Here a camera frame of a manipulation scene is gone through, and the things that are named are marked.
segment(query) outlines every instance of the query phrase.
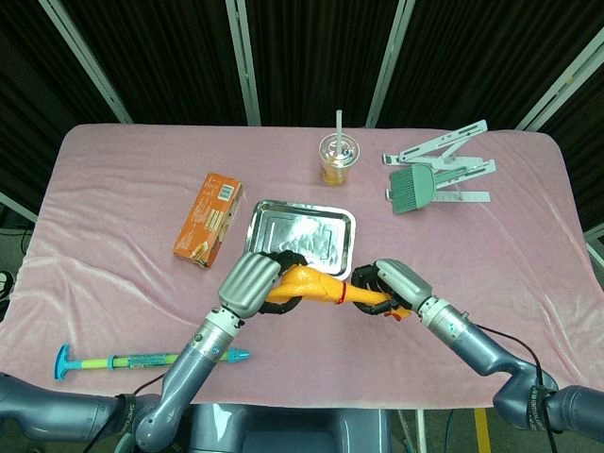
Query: black curtain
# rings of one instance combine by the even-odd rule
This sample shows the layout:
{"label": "black curtain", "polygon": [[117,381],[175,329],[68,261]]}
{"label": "black curtain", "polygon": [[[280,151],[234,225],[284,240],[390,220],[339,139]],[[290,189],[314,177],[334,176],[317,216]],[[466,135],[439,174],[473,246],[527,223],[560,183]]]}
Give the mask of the black curtain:
{"label": "black curtain", "polygon": [[0,192],[38,212],[64,135],[115,122],[37,0],[0,2]]}
{"label": "black curtain", "polygon": [[63,0],[135,123],[244,125],[224,0]]}
{"label": "black curtain", "polygon": [[364,126],[396,0],[247,0],[264,126]]}
{"label": "black curtain", "polygon": [[562,149],[583,230],[604,222],[604,66],[541,128]]}
{"label": "black curtain", "polygon": [[601,0],[417,0],[377,126],[515,128],[602,26]]}

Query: orange box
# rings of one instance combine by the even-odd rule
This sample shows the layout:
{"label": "orange box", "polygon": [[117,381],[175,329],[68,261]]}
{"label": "orange box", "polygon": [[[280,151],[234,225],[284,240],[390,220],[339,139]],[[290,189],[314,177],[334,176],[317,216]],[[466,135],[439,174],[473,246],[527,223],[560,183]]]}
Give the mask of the orange box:
{"label": "orange box", "polygon": [[209,173],[174,244],[175,255],[211,267],[227,234],[242,184],[232,177]]}

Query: clear plastic cup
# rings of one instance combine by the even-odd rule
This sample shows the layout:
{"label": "clear plastic cup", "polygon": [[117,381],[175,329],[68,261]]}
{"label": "clear plastic cup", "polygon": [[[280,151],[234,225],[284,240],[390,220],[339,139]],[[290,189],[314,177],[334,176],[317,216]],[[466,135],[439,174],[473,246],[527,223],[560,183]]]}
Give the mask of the clear plastic cup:
{"label": "clear plastic cup", "polygon": [[336,134],[329,134],[319,144],[319,156],[323,165],[323,180],[329,186],[346,182],[350,167],[357,161],[361,148],[349,135],[342,134],[342,149],[338,154]]}

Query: pink velvet cloth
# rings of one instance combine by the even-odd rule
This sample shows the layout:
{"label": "pink velvet cloth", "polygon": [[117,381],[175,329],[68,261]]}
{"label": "pink velvet cloth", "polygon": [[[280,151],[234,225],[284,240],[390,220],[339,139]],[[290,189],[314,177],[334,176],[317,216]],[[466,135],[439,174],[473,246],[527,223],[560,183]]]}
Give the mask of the pink velvet cloth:
{"label": "pink velvet cloth", "polygon": [[[349,129],[361,157],[327,187],[317,147],[331,130],[202,126],[79,126],[60,149],[7,317],[0,369],[52,390],[132,392],[145,370],[72,371],[53,380],[63,343],[72,360],[180,351],[218,303],[256,203],[264,198],[343,208],[357,219],[353,267],[406,262],[479,324],[531,345],[561,386],[604,388],[604,295],[582,240],[558,146],[538,133],[497,131],[463,156],[497,171],[462,184],[491,203],[433,203],[395,216],[384,197],[383,152],[441,135]],[[206,173],[235,176],[243,198],[214,266],[172,246]],[[529,359],[521,346],[497,338]],[[507,375],[477,376],[422,327],[349,305],[304,300],[249,319],[234,344],[249,361],[219,364],[195,401],[288,407],[490,406]],[[159,384],[148,389],[158,393]]]}

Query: stainless steel tray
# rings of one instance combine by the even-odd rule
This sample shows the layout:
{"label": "stainless steel tray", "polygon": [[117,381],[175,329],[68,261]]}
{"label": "stainless steel tray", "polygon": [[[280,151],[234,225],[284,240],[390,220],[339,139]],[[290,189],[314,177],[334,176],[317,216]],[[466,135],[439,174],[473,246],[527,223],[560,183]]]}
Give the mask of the stainless steel tray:
{"label": "stainless steel tray", "polygon": [[344,280],[351,271],[356,225],[347,210],[262,200],[254,208],[245,250],[292,250],[314,269]]}

